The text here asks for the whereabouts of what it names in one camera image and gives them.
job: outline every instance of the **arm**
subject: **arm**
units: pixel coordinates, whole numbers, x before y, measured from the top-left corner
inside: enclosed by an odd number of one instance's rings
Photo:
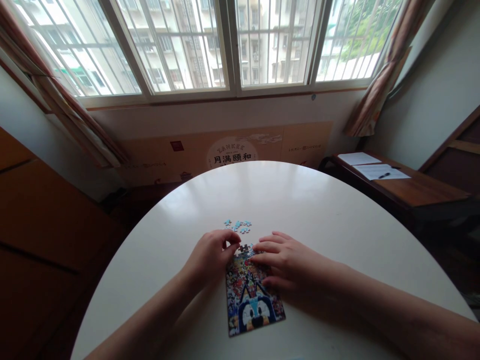
[[[162,287],[86,359],[145,359],[156,354],[165,336],[209,280],[225,274],[240,237],[214,230],[198,241],[181,271]]]
[[[321,287],[377,327],[411,359],[478,359],[480,325],[368,277],[274,231],[252,261],[272,266],[263,284],[284,291]]]

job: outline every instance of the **puzzle piece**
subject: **puzzle piece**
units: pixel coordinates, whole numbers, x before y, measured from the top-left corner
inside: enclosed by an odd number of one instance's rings
[[[249,251],[249,246],[245,244],[243,246],[240,246],[238,249],[240,250],[241,253],[246,253]]]

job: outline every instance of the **glass pane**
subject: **glass pane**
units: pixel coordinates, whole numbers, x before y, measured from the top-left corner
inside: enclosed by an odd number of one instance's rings
[[[317,82],[371,78],[402,0],[334,0]]]
[[[10,5],[75,96],[141,92],[98,0],[12,0]]]
[[[321,0],[236,0],[242,87],[304,83]]]
[[[214,0],[117,2],[155,92],[226,89]]]

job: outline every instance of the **finger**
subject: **finger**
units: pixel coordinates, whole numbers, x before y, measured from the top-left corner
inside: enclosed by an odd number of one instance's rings
[[[296,291],[298,289],[296,283],[279,276],[266,277],[262,281],[262,285],[266,288],[272,288],[280,291]]]
[[[271,267],[280,267],[280,257],[274,253],[261,253],[250,258],[256,264],[268,265]]]
[[[221,253],[221,256],[223,257],[223,260],[226,263],[230,261],[234,257],[235,251],[240,247],[239,243],[233,243],[229,245],[223,252]]]
[[[278,267],[272,267],[271,268],[271,273],[273,276],[281,277],[284,279],[288,279],[287,274],[285,274],[282,270],[280,270]]]
[[[256,252],[264,251],[266,253],[278,254],[281,249],[282,247],[279,243],[272,241],[264,241],[253,245],[253,251]]]
[[[287,235],[286,233],[280,232],[280,231],[272,231],[271,232],[273,235],[279,236],[281,238],[284,238],[285,240],[294,240],[293,237],[290,235]]]
[[[230,229],[214,230],[211,233],[218,242],[228,241],[230,244],[238,244],[242,241],[240,235]]]
[[[285,241],[287,241],[285,238],[278,236],[278,235],[268,235],[261,237],[258,239],[259,242],[263,243],[265,241],[270,241],[272,243],[278,243],[278,244],[283,244]]]

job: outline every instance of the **hand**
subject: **hand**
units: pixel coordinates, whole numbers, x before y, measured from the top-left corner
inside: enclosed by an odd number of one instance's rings
[[[272,267],[273,276],[263,285],[279,290],[296,291],[300,288],[330,287],[341,264],[320,255],[283,232],[260,238],[253,245],[256,252],[265,252],[251,258],[254,263]]]
[[[207,232],[197,242],[182,272],[195,286],[203,288],[210,280],[225,274],[225,267],[240,247],[240,241],[240,236],[230,229]]]

